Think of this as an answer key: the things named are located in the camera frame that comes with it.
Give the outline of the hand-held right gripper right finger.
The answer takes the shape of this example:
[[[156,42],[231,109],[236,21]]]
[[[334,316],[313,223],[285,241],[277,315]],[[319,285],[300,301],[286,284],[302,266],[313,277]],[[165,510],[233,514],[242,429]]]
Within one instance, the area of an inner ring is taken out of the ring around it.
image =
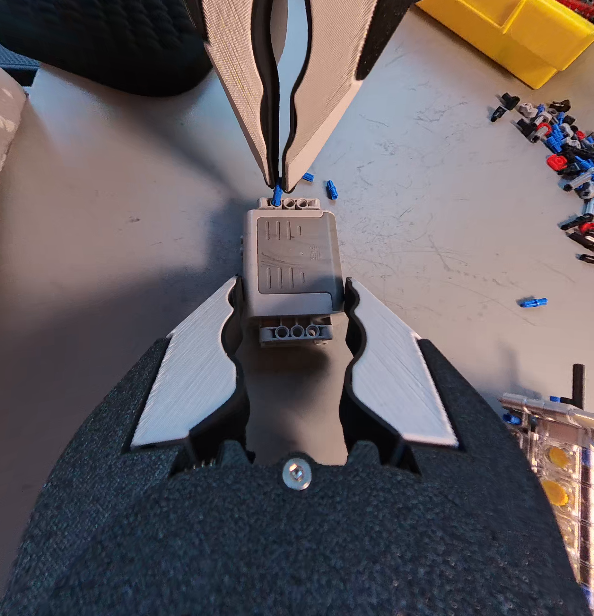
[[[352,359],[339,419],[348,455],[368,442],[382,465],[418,469],[413,445],[458,450],[421,337],[354,278],[346,280],[345,313]]]

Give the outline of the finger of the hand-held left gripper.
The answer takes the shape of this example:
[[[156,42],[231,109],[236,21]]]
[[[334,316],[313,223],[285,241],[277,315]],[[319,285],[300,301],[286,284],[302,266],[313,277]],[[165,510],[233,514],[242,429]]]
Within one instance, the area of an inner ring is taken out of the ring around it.
[[[265,183],[280,181],[280,87],[272,1],[202,1],[204,42]]]
[[[306,3],[308,52],[290,96],[284,191],[294,190],[361,87],[355,74],[376,5],[376,1]]]

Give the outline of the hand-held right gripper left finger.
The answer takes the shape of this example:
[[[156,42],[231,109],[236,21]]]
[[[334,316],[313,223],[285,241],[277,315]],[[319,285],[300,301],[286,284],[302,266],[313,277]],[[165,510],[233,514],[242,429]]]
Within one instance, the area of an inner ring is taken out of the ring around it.
[[[193,462],[210,463],[225,441],[247,448],[242,308],[242,279],[230,278],[170,332],[132,449],[181,444]]]

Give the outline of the grey battery box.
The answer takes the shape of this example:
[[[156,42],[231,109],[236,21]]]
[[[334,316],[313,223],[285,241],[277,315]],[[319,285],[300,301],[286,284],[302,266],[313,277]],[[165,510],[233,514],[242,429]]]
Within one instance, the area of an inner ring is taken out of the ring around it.
[[[315,198],[259,198],[241,241],[245,319],[261,347],[325,344],[343,310],[336,218]]]

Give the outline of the grey transparent engine model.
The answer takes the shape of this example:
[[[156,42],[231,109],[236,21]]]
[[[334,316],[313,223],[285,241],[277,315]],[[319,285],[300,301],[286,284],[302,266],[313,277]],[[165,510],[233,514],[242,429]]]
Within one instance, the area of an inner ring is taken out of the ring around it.
[[[574,364],[570,398],[505,393],[499,402],[546,493],[594,614],[594,413],[584,409],[584,387],[585,366]]]

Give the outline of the pile of mixed building pieces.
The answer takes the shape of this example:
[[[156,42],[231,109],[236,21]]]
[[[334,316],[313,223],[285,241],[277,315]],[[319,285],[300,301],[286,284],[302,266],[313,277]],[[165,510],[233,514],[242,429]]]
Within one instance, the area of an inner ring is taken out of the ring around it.
[[[584,250],[576,258],[594,266],[594,131],[580,130],[567,98],[532,104],[504,92],[497,95],[497,101],[490,122],[515,113],[512,124],[523,138],[548,150],[546,165],[556,174],[559,188],[580,199],[579,214],[561,223],[559,229]]]

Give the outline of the grey desk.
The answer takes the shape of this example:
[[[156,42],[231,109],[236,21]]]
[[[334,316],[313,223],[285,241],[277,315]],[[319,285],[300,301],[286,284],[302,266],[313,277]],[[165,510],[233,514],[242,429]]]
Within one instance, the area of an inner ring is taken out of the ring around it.
[[[594,44],[531,92],[414,8],[294,194],[335,214],[343,273],[495,411],[503,392],[569,396],[579,363],[594,413],[594,266],[558,228],[580,201],[510,113],[490,123],[503,92],[569,98],[593,130]],[[155,99],[39,71],[0,192],[0,596],[62,450],[240,271],[244,212],[268,193],[214,74]]]

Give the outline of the yellow plastic bin with parts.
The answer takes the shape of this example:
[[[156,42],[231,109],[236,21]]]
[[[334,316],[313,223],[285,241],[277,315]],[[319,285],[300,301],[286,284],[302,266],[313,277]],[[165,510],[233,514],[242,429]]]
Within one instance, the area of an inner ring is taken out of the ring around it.
[[[517,79],[540,88],[594,42],[594,1],[419,1]]]

